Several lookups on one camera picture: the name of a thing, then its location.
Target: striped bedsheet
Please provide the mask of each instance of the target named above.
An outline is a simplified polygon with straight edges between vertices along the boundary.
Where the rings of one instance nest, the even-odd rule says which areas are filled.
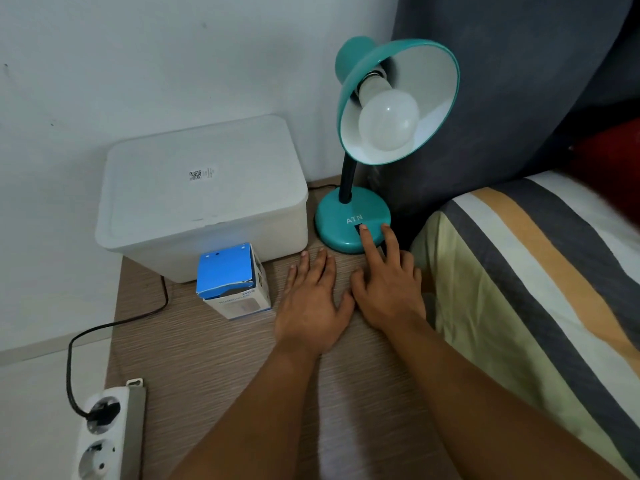
[[[545,172],[464,194],[412,246],[436,325],[503,386],[640,476],[640,233]]]

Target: mattress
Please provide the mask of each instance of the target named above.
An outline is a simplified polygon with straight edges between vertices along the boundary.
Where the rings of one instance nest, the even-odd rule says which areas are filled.
[[[412,245],[446,341],[640,475],[640,233],[550,171],[459,196]]]

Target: teal lamp base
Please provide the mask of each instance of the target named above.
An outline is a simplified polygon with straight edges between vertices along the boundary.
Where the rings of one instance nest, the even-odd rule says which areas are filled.
[[[380,226],[391,224],[391,213],[384,200],[368,189],[353,187],[351,201],[341,203],[340,188],[328,193],[316,210],[316,231],[322,242],[344,254],[360,254],[362,243],[358,226],[366,224],[376,246],[384,236]]]

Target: box lid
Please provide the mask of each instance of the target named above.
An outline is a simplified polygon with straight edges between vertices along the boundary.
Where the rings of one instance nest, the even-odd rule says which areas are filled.
[[[307,195],[279,116],[133,139],[108,152],[95,238],[117,250],[288,209]]]
[[[203,299],[255,286],[251,244],[245,242],[200,256],[196,294]]]

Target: finger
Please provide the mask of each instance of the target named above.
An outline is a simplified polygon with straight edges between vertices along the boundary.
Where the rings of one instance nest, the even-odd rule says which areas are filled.
[[[387,243],[387,263],[400,267],[400,245],[398,244],[396,233],[391,230],[389,224],[382,224],[380,227]]]
[[[364,270],[361,267],[357,267],[351,274],[351,292],[358,302],[367,296],[367,288],[364,284]]]
[[[413,254],[409,251],[400,251],[400,261],[403,271],[411,276],[413,274]]]
[[[294,286],[302,283],[307,277],[307,273],[309,272],[309,252],[302,251],[300,254],[300,265],[298,265],[298,275],[296,276],[296,280],[294,281]]]
[[[360,240],[362,241],[362,247],[364,248],[364,256],[367,258],[369,267],[379,266],[382,264],[382,257],[376,248],[376,243],[373,242],[373,237],[368,227],[361,224],[360,227]]]
[[[318,283],[329,291],[333,290],[333,285],[335,284],[335,257],[329,256],[326,259],[324,273]]]
[[[314,261],[313,265],[311,266],[311,270],[309,270],[309,273],[307,275],[306,281],[308,283],[316,284],[320,280],[320,277],[322,277],[322,272],[324,271],[325,263],[326,249],[320,248],[320,250],[318,250],[316,254],[316,260]]]
[[[291,288],[293,287],[293,282],[296,281],[296,275],[298,273],[298,266],[292,264],[289,268],[289,273],[287,274],[287,284],[284,286],[284,295],[286,295]]]
[[[413,281],[418,283],[418,286],[422,284],[422,270],[418,267],[413,270]]]
[[[345,291],[342,294],[342,300],[340,302],[340,306],[338,307],[338,311],[336,312],[336,317],[340,322],[344,323],[344,325],[347,326],[347,324],[351,320],[351,316],[353,315],[355,307],[356,300],[354,300],[348,290]]]

